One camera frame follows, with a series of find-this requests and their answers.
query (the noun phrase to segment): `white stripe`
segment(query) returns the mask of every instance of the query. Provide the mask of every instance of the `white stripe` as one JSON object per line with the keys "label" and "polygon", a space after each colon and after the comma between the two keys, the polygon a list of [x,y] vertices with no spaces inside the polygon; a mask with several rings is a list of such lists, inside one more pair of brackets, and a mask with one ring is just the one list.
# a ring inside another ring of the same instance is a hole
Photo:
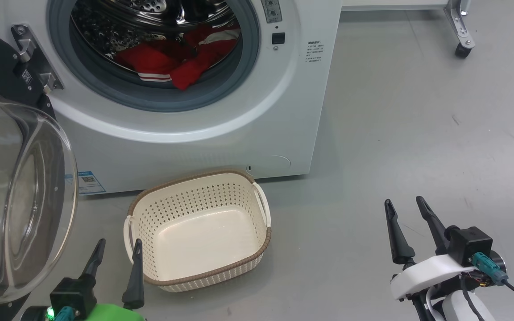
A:
{"label": "white stripe", "polygon": [[156,77],[156,78],[169,78],[170,75],[164,75],[164,74],[143,74],[138,73],[140,77]]}
{"label": "white stripe", "polygon": [[200,41],[200,45],[207,45],[208,43],[224,40],[235,40],[239,38],[241,29],[224,30],[218,33],[210,34],[205,40]]}
{"label": "white stripe", "polygon": [[168,78],[168,79],[159,79],[159,78],[140,78],[141,80],[143,81],[156,81],[156,82],[168,82],[168,81],[172,81],[171,78]]}

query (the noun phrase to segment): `perforated basket wall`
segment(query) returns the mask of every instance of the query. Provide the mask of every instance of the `perforated basket wall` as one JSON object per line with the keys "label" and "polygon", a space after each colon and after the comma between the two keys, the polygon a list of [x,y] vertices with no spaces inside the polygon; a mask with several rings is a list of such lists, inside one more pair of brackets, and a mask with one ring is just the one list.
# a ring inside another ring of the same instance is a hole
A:
{"label": "perforated basket wall", "polygon": [[[128,210],[134,225],[132,231],[135,234],[128,241],[134,244],[137,238],[142,240],[145,281],[169,292],[181,292],[210,286],[255,268],[269,245],[271,220],[266,198],[263,196],[265,203],[258,199],[254,183],[255,181],[247,175],[225,171],[172,181],[140,193]],[[153,253],[153,236],[161,225],[200,211],[218,210],[220,207],[232,205],[240,207],[250,217],[254,227],[254,237],[257,238],[261,248],[255,254],[228,266],[195,276],[160,280],[161,267],[157,264]]]}

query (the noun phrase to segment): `caster wheel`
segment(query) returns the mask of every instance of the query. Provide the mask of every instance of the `caster wheel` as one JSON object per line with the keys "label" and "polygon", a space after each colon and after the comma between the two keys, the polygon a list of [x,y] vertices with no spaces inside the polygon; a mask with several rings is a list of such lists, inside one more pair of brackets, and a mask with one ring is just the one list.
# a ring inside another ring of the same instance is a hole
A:
{"label": "caster wheel", "polygon": [[457,49],[455,49],[455,55],[460,58],[467,58],[469,56],[469,53],[471,52],[471,49],[463,47],[461,43],[457,45]]}

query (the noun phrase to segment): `laundry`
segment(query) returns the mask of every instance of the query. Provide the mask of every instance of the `laundry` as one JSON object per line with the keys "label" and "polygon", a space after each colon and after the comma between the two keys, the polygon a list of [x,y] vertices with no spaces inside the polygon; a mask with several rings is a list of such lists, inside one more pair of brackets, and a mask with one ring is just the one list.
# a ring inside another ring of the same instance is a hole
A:
{"label": "laundry", "polygon": [[184,34],[185,43],[172,40],[143,42],[118,52],[115,60],[133,68],[143,81],[173,81],[176,88],[186,90],[204,71],[231,52],[240,34],[237,23],[220,28],[200,25]]}

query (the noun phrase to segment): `green led light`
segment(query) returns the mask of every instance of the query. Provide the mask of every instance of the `green led light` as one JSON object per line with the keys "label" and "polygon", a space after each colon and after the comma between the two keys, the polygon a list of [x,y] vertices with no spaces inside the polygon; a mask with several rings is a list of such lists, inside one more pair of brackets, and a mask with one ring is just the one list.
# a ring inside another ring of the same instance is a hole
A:
{"label": "green led light", "polygon": [[53,307],[47,308],[47,320],[53,321],[55,319],[55,311],[53,311]]}

